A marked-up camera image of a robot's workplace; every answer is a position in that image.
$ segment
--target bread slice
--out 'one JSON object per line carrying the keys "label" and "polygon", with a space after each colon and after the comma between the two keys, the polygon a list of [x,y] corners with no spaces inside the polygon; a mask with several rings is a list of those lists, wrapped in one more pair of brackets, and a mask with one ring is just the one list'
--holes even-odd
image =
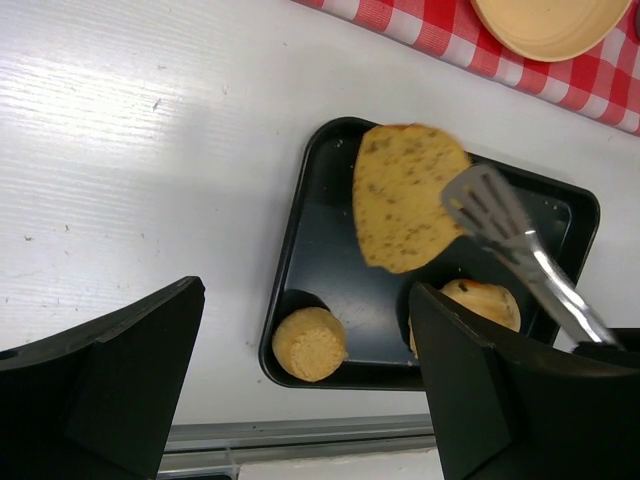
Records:
{"label": "bread slice", "polygon": [[390,125],[367,132],[353,181],[356,234],[367,265],[414,270],[460,236],[440,193],[470,165],[458,142],[436,128]]}

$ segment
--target baked bread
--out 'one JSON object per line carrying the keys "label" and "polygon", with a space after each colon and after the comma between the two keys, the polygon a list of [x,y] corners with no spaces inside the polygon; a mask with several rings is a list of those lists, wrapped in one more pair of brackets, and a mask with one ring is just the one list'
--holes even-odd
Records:
{"label": "baked bread", "polygon": [[346,335],[340,321],[323,308],[297,310],[276,329],[273,353],[287,373],[317,382],[335,372],[347,358]]}
{"label": "baked bread", "polygon": [[440,202],[444,186],[471,165],[460,144],[424,125],[368,131],[354,169],[353,211],[369,266],[422,267],[462,234]]}
{"label": "baked bread", "polygon": [[[473,313],[514,332],[520,331],[518,303],[506,288],[473,280],[453,280],[442,287],[440,291]],[[409,318],[409,348],[418,358],[411,318]]]}

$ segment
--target tray rim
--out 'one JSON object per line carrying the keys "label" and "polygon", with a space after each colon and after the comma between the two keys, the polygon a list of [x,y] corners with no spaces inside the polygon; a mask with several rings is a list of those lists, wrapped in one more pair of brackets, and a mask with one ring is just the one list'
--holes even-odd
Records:
{"label": "tray rim", "polygon": [[[305,144],[305,148],[303,151],[303,155],[302,155],[302,162],[300,164],[300,171],[298,173],[298,179],[296,182],[296,189],[294,192],[294,195],[292,197],[291,200],[291,208],[289,210],[289,218],[287,220],[287,226],[285,228],[285,233],[282,239],[282,246],[280,248],[280,257],[278,259],[278,266],[276,268],[276,274],[274,277],[274,281],[273,281],[273,286],[271,288],[271,294],[269,297],[269,305],[267,307],[267,314],[266,314],[266,318],[264,321],[264,325],[262,328],[262,333],[260,335],[260,344],[258,347],[258,360],[260,363],[260,368],[262,369],[263,373],[266,375],[266,377],[271,380],[273,383],[280,385],[282,387],[286,387],[286,388],[303,388],[303,389],[323,389],[323,390],[370,390],[370,391],[397,391],[397,392],[411,392],[411,391],[420,391],[420,390],[415,390],[415,389],[406,389],[406,388],[396,388],[396,387],[392,387],[389,386],[389,388],[381,388],[381,387],[376,387],[376,388],[371,388],[371,387],[365,387],[365,386],[359,386],[359,385],[353,385],[353,386],[343,386],[343,385],[324,385],[322,383],[302,383],[302,384],[291,384],[291,383],[287,383],[287,382],[283,382],[281,381],[279,378],[277,378],[275,375],[273,375],[273,373],[271,372],[269,365],[266,362],[266,356],[267,356],[267,349],[271,348],[271,339],[273,336],[273,327],[274,327],[274,322],[275,322],[275,312],[276,312],[276,308],[277,308],[277,304],[278,301],[283,293],[283,284],[284,284],[284,279],[286,278],[286,273],[289,269],[289,264],[291,262],[291,256],[293,253],[293,249],[292,248],[287,248],[287,246],[292,245],[292,242],[295,241],[297,232],[298,232],[298,226],[300,223],[300,218],[302,216],[302,211],[303,209],[302,204],[301,204],[301,200],[304,197],[304,194],[306,193],[307,187],[308,185],[305,182],[305,177],[306,177],[306,171],[307,171],[307,167],[309,165],[309,158],[311,156],[312,151],[314,150],[314,148],[316,147],[316,142],[318,139],[320,139],[321,137],[323,137],[327,131],[336,128],[336,126],[344,124],[344,123],[349,123],[349,122],[357,122],[359,124],[365,125],[365,126],[369,126],[370,128],[376,127],[378,125],[378,123],[372,122],[370,120],[366,120],[363,118],[359,118],[359,117],[354,117],[354,116],[344,116],[344,117],[338,117],[338,118],[334,118],[332,120],[329,120],[328,122],[324,123],[323,125],[321,125],[319,128],[317,128],[309,137],[309,140],[307,141],[307,143]],[[519,167],[515,167],[509,164],[505,164],[502,162],[499,162],[497,160],[492,160],[490,158],[486,158],[483,157],[482,155],[477,155],[474,154],[472,152],[467,152],[470,156],[475,157],[475,158],[479,158],[483,161],[488,161],[497,165],[500,165],[501,168],[510,171],[511,173],[514,174],[521,174],[522,172],[525,172],[530,178],[533,178],[535,180],[538,181],[542,181],[543,183],[549,184],[551,186],[554,186],[556,188],[562,188],[563,190],[569,190],[575,194],[578,195],[582,195],[587,201],[589,201],[593,207],[593,213],[594,213],[594,225],[593,225],[593,231],[591,232],[590,237],[587,239],[586,241],[586,245],[585,245],[585,251],[584,251],[584,255],[582,256],[582,260],[580,261],[580,264],[578,266],[578,268],[576,269],[576,272],[574,275],[570,276],[570,279],[574,282],[577,283],[577,280],[580,278],[581,274],[582,274],[582,270],[584,268],[584,265],[587,261],[587,258],[589,256],[589,253],[591,252],[591,248],[593,246],[593,242],[595,240],[595,236],[596,233],[598,232],[598,229],[600,227],[600,213],[601,213],[601,209],[600,209],[600,202],[598,201],[597,197],[595,196],[595,194],[593,192],[591,192],[590,190],[587,190],[583,187],[578,187],[576,185],[572,185],[570,183],[566,183],[563,182],[561,180],[557,180],[555,178],[551,178],[551,177],[547,177],[545,175],[541,175],[539,173],[536,172],[531,172],[529,170],[524,170],[522,168]],[[555,331],[553,334],[553,340],[555,341],[555,338],[557,336],[558,331],[560,330],[560,326],[556,324],[555,327]]]}

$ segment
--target metal edge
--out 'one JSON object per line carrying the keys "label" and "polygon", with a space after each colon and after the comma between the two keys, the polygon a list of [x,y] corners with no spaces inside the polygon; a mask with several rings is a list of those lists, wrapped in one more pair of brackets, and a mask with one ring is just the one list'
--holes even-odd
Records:
{"label": "metal edge", "polygon": [[398,415],[327,420],[177,425],[166,453],[278,445],[432,436],[430,415]]}
{"label": "metal edge", "polygon": [[431,435],[395,439],[331,442],[328,444],[174,453],[167,454],[163,457],[157,478],[158,480],[188,479],[189,477],[223,474],[235,479],[242,465],[248,463],[370,455],[411,450],[428,451],[435,448],[435,446],[435,437]]}

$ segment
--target round bread roll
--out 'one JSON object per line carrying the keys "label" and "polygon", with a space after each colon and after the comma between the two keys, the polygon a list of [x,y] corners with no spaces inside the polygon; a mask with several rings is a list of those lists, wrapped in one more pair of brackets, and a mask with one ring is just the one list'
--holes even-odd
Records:
{"label": "round bread roll", "polygon": [[[442,287],[440,291],[476,315],[514,332],[520,331],[520,310],[516,299],[506,288],[473,280],[453,280]],[[411,317],[409,317],[409,348],[418,358]]]}
{"label": "round bread roll", "polygon": [[272,348],[287,373],[306,382],[327,378],[347,358],[340,321],[323,308],[297,310],[276,329]]}

